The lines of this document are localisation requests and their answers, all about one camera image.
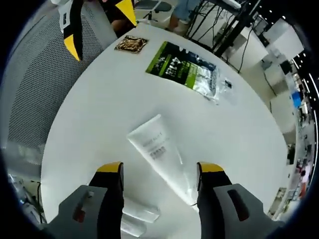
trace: gray mesh chair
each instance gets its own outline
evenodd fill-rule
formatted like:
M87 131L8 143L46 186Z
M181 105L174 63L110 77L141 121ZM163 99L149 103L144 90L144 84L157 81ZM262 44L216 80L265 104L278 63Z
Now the gray mesh chair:
M97 1L81 12L83 61L66 49L57 6L46 2L25 26L9 56L1 84L0 145L8 171L40 181L44 146L69 90L89 64L117 38Z

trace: white round table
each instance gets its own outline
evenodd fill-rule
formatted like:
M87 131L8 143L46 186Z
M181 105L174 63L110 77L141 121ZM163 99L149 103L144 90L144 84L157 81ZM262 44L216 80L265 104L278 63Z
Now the white round table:
M275 198L286 166L284 138L252 88L219 58L173 33L140 24L129 35L149 39L140 54L116 51L117 40L81 75L64 100L45 146L41 192L51 221L59 204L90 182L105 163L124 162L124 194L157 206L160 218L146 236L200 238L198 213L180 199L127 140L126 135L161 114L183 161L222 166L264 203ZM216 64L232 80L236 103L216 106L197 92L145 72L164 41Z

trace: chair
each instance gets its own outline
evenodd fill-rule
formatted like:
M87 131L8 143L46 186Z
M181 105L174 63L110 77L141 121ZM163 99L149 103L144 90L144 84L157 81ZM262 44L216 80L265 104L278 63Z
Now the chair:
M40 181L45 143L70 89L117 38L97 1L81 10L83 60L66 49L57 6L44 3L9 55L0 95L0 145L9 173Z
M153 12L168 12L171 10L171 8L172 6L169 3L163 2L161 0L141 0L135 3L134 5L135 10L148 11L148 13L143 17L143 19L138 19L137 22L143 22L149 25L152 24L152 21L157 22L157 20L153 19Z

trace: desk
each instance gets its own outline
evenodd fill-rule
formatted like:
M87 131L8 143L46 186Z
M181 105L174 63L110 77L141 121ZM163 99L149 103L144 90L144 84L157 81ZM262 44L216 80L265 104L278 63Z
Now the desk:
M126 135L161 114L187 165L221 165L232 182L261 199L268 211L285 169L284 138L252 88L219 58L173 33L139 24L129 35L150 41L140 54L115 51L117 40L84 71L52 124L42 163L41 192L51 221L58 205L90 182L96 169L124 162L124 193L161 211L146 236L200 238L198 213L149 166ZM234 83L236 103L216 106L197 92L145 72L164 41L216 64Z

